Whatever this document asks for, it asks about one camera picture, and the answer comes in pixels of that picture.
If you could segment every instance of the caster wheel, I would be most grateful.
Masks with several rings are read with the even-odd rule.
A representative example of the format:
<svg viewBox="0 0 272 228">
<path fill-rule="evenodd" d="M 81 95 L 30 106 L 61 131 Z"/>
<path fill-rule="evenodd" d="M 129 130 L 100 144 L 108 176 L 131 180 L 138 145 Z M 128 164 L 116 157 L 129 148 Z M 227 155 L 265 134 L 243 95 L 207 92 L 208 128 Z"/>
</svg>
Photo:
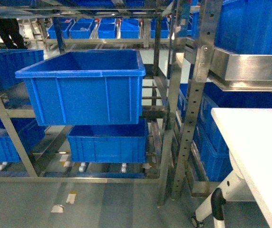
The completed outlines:
<svg viewBox="0 0 272 228">
<path fill-rule="evenodd" d="M 0 171 L 2 171 L 4 169 L 3 165 L 0 165 Z"/>
<path fill-rule="evenodd" d="M 122 173 L 126 173 L 126 167 L 127 167 L 127 164 L 126 163 L 122 163 L 122 166 L 121 166 L 121 172 Z"/>
<path fill-rule="evenodd" d="M 196 217 L 193 216 L 191 218 L 191 221 L 192 221 L 192 225 L 195 227 L 195 228 L 199 228 L 199 227 L 203 227 L 204 226 L 204 223 L 203 222 L 199 222 L 197 221 Z"/>
<path fill-rule="evenodd" d="M 85 166 L 80 166 L 79 167 L 79 172 L 84 172 L 84 170 L 85 170 Z"/>
<path fill-rule="evenodd" d="M 2 165 L 0 165 L 0 171 L 2 171 L 7 165 L 8 162 L 3 162 Z"/>
</svg>

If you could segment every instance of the white tabletop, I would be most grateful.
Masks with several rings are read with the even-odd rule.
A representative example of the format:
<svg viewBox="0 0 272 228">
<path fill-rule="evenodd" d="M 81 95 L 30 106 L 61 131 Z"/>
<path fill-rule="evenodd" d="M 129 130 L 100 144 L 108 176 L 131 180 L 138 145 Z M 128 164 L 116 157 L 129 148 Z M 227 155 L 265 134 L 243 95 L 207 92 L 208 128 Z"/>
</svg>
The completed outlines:
<svg viewBox="0 0 272 228">
<path fill-rule="evenodd" d="M 213 108 L 212 116 L 272 227 L 272 109 Z"/>
</svg>

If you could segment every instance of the perforated metal post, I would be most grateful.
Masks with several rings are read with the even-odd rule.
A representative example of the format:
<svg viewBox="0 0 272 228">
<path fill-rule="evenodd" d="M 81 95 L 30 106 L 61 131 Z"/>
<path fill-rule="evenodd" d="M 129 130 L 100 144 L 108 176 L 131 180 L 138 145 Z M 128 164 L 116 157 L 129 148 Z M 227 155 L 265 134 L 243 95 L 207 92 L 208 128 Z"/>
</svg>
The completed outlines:
<svg viewBox="0 0 272 228">
<path fill-rule="evenodd" d="M 172 198 L 177 199 L 183 187 L 185 166 L 191 151 L 191 143 L 197 122 L 204 83 L 207 80 L 209 67 L 214 51 L 214 38 L 220 17 L 223 1 L 202 0 L 197 29 L 200 29 L 199 39 L 195 42 L 193 52 L 196 52 L 195 64 L 191 65 L 188 106 L 185 123 L 182 130 L 181 144 L 175 161 L 175 178 L 172 186 Z"/>
</svg>

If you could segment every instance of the crate rim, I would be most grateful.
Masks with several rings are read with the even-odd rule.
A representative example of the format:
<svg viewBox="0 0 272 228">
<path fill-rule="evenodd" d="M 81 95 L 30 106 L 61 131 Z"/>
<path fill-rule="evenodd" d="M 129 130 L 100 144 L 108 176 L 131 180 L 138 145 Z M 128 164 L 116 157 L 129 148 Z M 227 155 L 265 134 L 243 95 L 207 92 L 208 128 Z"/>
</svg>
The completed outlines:
<svg viewBox="0 0 272 228">
<path fill-rule="evenodd" d="M 63 56 L 63 55 L 67 55 L 69 53 L 78 53 L 78 52 L 88 52 L 88 53 L 93 53 L 93 52 L 99 52 L 99 53 L 103 53 L 103 52 L 111 52 L 111 51 L 121 51 L 121 52 L 125 52 L 125 51 L 134 51 L 136 52 L 136 56 L 137 56 L 137 65 L 138 65 L 138 69 L 130 69 L 130 70 L 120 70 L 117 69 L 115 71 L 117 72 L 123 72 L 124 74 L 114 74 L 114 70 L 63 70 L 63 71 L 57 71 L 57 70 L 51 70 L 51 71 L 28 71 L 32 69 L 33 67 L 36 67 L 38 65 L 40 65 L 43 61 L 50 61 L 54 58 L 58 58 L 59 56 Z M 139 50 L 135 50 L 135 49 L 100 49 L 100 50 L 86 50 L 86 51 L 71 51 L 71 52 L 67 52 L 46 60 L 40 61 L 38 63 L 35 63 L 31 66 L 25 67 L 21 70 L 16 71 L 16 78 L 69 78 L 69 77 L 84 77 L 84 78 L 90 78 L 90 77 L 112 77 L 112 76 L 121 76 L 121 77 L 127 77 L 127 76 L 136 76 L 136 77 L 140 77 L 140 76 L 145 76 L 146 75 L 146 69 L 145 69 L 145 65 L 143 64 L 143 61 L 141 59 L 141 55 Z"/>
</svg>

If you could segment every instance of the white table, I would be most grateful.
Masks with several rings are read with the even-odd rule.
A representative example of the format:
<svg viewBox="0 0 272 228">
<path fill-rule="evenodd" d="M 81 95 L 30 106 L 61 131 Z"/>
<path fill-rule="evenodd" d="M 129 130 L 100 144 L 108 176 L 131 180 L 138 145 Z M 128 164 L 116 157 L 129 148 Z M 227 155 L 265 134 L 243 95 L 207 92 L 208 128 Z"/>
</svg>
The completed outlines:
<svg viewBox="0 0 272 228">
<path fill-rule="evenodd" d="M 272 109 L 214 108 L 212 116 L 228 145 L 233 166 L 219 185 L 223 198 L 230 200 L 247 184 L 272 228 Z M 203 221 L 212 213 L 211 196 L 196 210 L 196 220 Z M 214 225 L 224 227 L 224 221 L 214 217 Z"/>
</svg>

